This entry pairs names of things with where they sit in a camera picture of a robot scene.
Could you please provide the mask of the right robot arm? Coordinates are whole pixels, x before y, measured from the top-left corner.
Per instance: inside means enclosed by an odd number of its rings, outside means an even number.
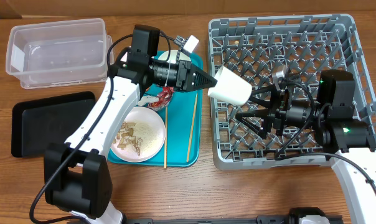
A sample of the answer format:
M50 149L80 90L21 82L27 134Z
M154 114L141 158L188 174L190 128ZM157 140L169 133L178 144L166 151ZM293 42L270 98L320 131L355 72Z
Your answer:
M376 223L376 142L364 121L353 117L355 80L343 70L321 72L317 96L302 85L297 73L273 75L274 84L252 91L249 100L260 110L235 118L261 138L271 130L282 136L287 127L297 132L275 151L275 160L291 160L286 149L304 129L312 129L318 145L339 179L353 223Z

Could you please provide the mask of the red foil wrapper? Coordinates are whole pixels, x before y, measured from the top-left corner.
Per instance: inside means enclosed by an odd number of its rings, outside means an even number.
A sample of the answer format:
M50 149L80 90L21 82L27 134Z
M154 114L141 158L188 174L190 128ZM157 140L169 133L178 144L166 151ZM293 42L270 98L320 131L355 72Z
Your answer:
M171 102L171 98L174 93L175 89L173 87L163 87L162 91L156 95L157 101L154 103L148 103L147 107L154 111L159 111L165 108Z

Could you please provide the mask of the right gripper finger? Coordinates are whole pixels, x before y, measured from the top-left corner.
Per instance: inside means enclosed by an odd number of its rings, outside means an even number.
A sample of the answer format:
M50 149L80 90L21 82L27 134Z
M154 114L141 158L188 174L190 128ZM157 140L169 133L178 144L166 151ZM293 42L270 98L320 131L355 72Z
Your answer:
M272 108L277 98L277 89L274 85L257 88L251 92L249 101L265 108Z
M244 124L246 127L251 129L255 134L257 134L262 139L267 138L267 134L271 131L271 121L268 117L269 110L249 110L247 112L239 112L235 115L235 119ZM251 122L248 118L260 118L261 125L258 126Z

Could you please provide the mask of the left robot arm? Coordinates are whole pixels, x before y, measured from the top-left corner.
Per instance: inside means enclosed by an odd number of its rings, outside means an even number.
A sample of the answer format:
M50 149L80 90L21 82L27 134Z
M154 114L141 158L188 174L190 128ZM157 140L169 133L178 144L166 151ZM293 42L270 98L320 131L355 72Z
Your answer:
M29 217L34 223L35 206L41 197L68 212L60 221L80 223L125 223L111 203L113 184L108 154L124 119L153 84L190 92L214 87L216 79L187 60L171 64L157 60L159 39L183 47L182 37L166 36L158 28L136 25L132 43L115 62L106 56L107 79L103 93L80 127L63 144L49 144L44 153L45 184L34 199Z

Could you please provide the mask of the white wrapper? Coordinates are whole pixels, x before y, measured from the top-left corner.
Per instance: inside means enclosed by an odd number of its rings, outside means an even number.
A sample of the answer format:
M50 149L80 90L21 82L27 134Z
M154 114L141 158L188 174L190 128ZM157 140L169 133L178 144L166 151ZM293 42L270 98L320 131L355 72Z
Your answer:
M156 103L159 101L157 96L144 95L139 101L138 106L144 106L150 103Z

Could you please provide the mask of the white paper cup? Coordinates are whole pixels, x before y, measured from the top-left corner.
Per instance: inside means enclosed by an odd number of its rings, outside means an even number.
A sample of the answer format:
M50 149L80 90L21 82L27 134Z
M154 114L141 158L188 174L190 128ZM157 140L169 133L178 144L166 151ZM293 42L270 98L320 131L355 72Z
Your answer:
M249 100L252 86L227 67L220 67L214 78L217 84L209 88L209 97L236 106L242 106Z

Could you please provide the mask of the white bowl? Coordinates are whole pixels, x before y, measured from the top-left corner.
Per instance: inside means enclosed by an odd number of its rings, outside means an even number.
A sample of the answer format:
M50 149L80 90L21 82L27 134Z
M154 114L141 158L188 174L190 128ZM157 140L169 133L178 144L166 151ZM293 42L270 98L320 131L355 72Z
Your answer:
M176 63L177 53L178 53L178 50L171 50L171 54L169 56L168 62ZM158 60L165 60L165 59L167 59L168 55L169 55L168 51L163 52L157 59ZM190 57L186 56L183 53L179 54L179 60L191 61Z

